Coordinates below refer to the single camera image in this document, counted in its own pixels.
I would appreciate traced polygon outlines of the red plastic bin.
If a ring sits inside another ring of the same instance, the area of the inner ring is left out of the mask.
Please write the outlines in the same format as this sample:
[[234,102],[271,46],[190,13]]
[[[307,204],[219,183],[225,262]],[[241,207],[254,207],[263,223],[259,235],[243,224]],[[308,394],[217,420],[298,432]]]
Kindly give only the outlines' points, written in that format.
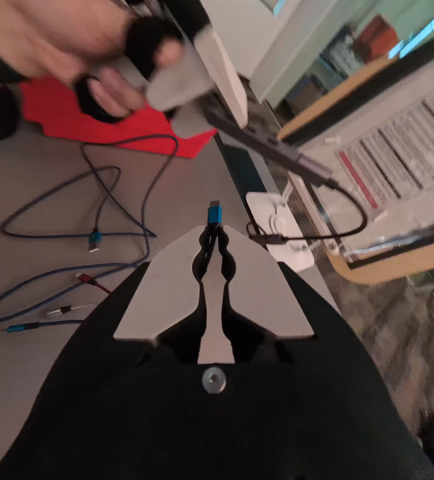
[[148,104],[119,123],[107,124],[82,113],[76,94],[54,78],[22,82],[19,87],[23,118],[40,125],[47,137],[110,144],[138,136],[175,135],[164,114]]

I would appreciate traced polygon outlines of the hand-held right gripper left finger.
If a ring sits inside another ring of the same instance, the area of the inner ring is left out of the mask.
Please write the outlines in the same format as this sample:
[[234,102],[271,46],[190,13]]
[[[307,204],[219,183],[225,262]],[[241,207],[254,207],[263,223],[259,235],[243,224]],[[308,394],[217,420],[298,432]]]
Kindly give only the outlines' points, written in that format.
[[156,341],[157,337],[193,313],[200,284],[192,265],[201,252],[199,225],[161,250],[149,263],[113,337]]

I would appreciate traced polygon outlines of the person's left hand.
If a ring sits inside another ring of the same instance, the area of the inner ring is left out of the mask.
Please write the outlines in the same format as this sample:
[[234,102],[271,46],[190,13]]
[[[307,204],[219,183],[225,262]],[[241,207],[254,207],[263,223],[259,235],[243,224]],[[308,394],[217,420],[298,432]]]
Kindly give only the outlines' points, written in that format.
[[108,64],[123,55],[135,19],[124,1],[0,1],[0,58],[25,78],[51,75],[68,87],[97,67],[91,96],[123,119],[146,100]]

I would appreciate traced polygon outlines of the grey USB-C hub with cable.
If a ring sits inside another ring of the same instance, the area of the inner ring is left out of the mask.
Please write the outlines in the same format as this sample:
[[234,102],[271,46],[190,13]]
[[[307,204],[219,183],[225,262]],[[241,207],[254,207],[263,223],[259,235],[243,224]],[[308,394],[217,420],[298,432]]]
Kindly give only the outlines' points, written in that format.
[[369,223],[368,215],[360,202],[340,184],[331,178],[332,171],[317,161],[310,159],[297,148],[269,136],[261,130],[252,127],[240,128],[233,120],[227,109],[213,97],[201,101],[202,114],[205,120],[213,127],[223,131],[234,140],[258,152],[261,156],[273,161],[286,171],[294,173],[316,187],[326,187],[346,197],[358,210],[361,224],[353,230],[325,236],[288,237],[281,233],[265,233],[251,216],[250,225],[255,233],[248,230],[250,240],[262,247],[268,245],[284,245],[293,241],[323,241],[336,240],[357,235],[364,231]]

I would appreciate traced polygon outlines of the wood-framed instruction board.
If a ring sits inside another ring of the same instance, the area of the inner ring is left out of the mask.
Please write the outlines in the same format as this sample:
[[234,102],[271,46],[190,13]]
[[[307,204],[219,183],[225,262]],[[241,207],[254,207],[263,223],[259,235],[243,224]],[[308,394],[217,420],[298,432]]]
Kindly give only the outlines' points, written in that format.
[[325,242],[337,273],[372,285],[434,268],[434,37],[364,67],[278,138],[328,166],[368,216]]

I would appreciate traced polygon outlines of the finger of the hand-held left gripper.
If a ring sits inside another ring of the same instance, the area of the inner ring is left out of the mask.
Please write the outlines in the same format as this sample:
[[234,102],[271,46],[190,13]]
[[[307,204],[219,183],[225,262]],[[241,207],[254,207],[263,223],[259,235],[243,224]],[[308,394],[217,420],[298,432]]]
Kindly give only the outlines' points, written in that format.
[[205,105],[183,105],[170,110],[170,126],[177,137],[215,135],[218,131],[204,115]]
[[146,100],[156,111],[170,111],[208,93],[214,81],[202,63],[180,62],[158,71],[151,79]]

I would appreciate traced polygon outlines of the white tablet stand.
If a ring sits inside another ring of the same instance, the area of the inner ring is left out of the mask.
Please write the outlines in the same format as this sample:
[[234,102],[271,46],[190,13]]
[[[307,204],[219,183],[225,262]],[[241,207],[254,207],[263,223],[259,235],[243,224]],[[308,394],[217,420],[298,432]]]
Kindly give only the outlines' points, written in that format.
[[[282,193],[257,191],[257,188],[253,187],[245,194],[245,200],[258,227],[262,227],[264,233],[303,237],[305,234],[289,207],[292,194],[298,195],[302,201],[304,212],[310,219],[310,225],[316,227],[317,235],[329,234],[328,227],[311,199],[310,185],[306,185],[303,179],[295,174],[289,174]],[[328,254],[340,255],[339,241],[336,239],[291,240],[282,245],[269,245],[267,250],[277,262],[284,263],[299,273],[314,266],[313,250],[320,244]]]

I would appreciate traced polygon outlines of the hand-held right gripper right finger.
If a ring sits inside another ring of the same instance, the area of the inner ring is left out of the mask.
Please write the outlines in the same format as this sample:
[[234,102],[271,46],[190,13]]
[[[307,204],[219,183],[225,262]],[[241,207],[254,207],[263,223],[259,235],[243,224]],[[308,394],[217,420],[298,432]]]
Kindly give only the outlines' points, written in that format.
[[311,338],[314,330],[274,258],[233,228],[223,232],[234,269],[227,282],[231,308],[279,340]]

